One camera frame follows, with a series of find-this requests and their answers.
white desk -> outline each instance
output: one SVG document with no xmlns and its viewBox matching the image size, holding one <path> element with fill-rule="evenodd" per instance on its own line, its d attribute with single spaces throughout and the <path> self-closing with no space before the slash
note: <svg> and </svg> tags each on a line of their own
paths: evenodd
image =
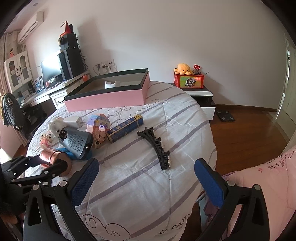
<svg viewBox="0 0 296 241">
<path fill-rule="evenodd" d="M 23 108 L 28 105 L 34 106 L 49 99 L 52 99 L 56 109 L 62 107 L 64 105 L 64 97 L 83 83 L 82 76 L 85 74 L 89 74 L 89 72 L 80 74 L 70 80 L 64 81 L 53 88 L 45 89 L 35 95 L 29 96 L 24 100 L 20 107 Z"/>
</svg>

pink small toy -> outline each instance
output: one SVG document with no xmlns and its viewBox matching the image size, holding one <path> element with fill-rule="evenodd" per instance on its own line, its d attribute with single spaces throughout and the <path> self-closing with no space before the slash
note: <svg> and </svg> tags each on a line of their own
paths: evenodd
<svg viewBox="0 0 296 241">
<path fill-rule="evenodd" d="M 86 131 L 94 137 L 92 147 L 98 149 L 106 139 L 106 132 L 110 130 L 110 121 L 104 114 L 91 115 L 87 122 Z"/>
<path fill-rule="evenodd" d="M 40 146 L 42 149 L 45 149 L 47 147 L 50 147 L 52 140 L 53 140 L 53 134 L 49 131 L 41 135 L 40 138 Z"/>
</svg>

blue gripper pad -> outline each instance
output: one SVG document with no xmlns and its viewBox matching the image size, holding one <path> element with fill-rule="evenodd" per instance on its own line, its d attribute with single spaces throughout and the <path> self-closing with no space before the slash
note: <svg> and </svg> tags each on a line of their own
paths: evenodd
<svg viewBox="0 0 296 241">
<path fill-rule="evenodd" d="M 99 162 L 95 159 L 71 190 L 71 204 L 73 207 L 81 205 L 98 173 Z"/>
<path fill-rule="evenodd" d="M 67 148 L 57 148 L 56 150 L 67 153 L 71 160 L 78 160 L 76 158 L 76 156 L 72 152 L 70 152 Z M 81 159 L 81 161 L 88 160 L 91 158 L 91 156 L 92 156 L 92 152 L 91 152 L 91 150 L 89 150 L 89 153 L 87 154 L 86 158 Z"/>
<path fill-rule="evenodd" d="M 203 158 L 197 159 L 194 172 L 214 206 L 222 207 L 227 192 L 226 182 Z"/>
</svg>

drawer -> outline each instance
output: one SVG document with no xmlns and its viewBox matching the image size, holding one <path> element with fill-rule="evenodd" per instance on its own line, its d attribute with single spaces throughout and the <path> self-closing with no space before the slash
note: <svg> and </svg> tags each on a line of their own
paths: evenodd
<svg viewBox="0 0 296 241">
<path fill-rule="evenodd" d="M 67 92 L 64 91 L 62 93 L 56 94 L 51 96 L 50 98 L 52 99 L 54 106 L 56 107 L 56 109 L 61 108 L 62 106 L 65 105 L 65 100 L 64 97 L 67 95 Z"/>
</svg>

blue box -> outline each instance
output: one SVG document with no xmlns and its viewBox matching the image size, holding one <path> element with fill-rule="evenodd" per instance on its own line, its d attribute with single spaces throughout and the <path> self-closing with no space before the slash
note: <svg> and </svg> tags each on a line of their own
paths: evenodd
<svg viewBox="0 0 296 241">
<path fill-rule="evenodd" d="M 143 125 L 143 117 L 141 115 L 136 115 L 107 131 L 108 140 L 114 143 L 141 125 Z"/>
</svg>

